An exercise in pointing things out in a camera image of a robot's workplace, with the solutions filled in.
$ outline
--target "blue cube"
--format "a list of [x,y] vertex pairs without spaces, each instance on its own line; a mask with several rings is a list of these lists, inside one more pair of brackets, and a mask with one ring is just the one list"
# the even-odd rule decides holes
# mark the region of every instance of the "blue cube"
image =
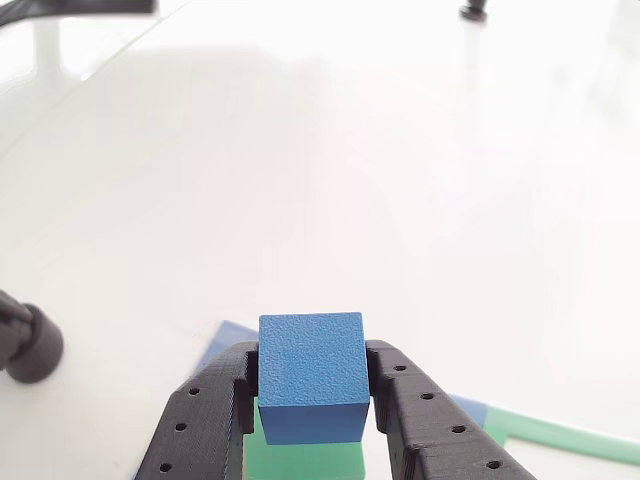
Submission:
[[362,315],[261,316],[258,379],[269,445],[360,442],[369,410]]

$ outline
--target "white surface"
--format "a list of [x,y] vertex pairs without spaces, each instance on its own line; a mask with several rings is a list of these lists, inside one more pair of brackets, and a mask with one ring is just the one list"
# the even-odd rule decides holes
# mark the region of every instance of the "white surface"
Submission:
[[80,83],[187,1],[158,0],[154,15],[46,17],[2,27],[0,157]]
[[637,480],[640,478],[638,467],[631,465],[554,450],[517,439],[509,439],[505,447],[538,479]]
[[0,285],[67,340],[0,376],[3,478],[131,478],[262,313],[359,310],[448,391],[638,438],[640,4],[561,3],[194,2],[82,82],[0,160]]

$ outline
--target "black object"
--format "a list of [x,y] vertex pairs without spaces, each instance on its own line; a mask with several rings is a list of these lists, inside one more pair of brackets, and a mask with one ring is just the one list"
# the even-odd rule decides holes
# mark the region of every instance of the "black object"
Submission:
[[460,15],[472,22],[484,22],[487,19],[486,3],[487,0],[467,0],[467,4],[460,8]]
[[14,0],[0,7],[0,27],[27,18],[99,13],[152,13],[155,0]]
[[[367,363],[394,480],[535,480],[400,350],[368,341]],[[182,385],[136,480],[240,480],[257,374],[258,343],[238,343]]]
[[63,348],[60,329],[38,307],[0,290],[0,370],[22,383],[39,382],[58,366]]

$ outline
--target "green foam strip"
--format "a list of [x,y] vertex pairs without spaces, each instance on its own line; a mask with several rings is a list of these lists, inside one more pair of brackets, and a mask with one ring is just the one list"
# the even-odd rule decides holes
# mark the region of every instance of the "green foam strip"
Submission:
[[258,399],[254,433],[244,436],[247,480],[364,480],[361,443],[268,445]]
[[640,444],[566,427],[499,408],[489,407],[484,429],[504,446],[508,437],[570,452],[640,465]]

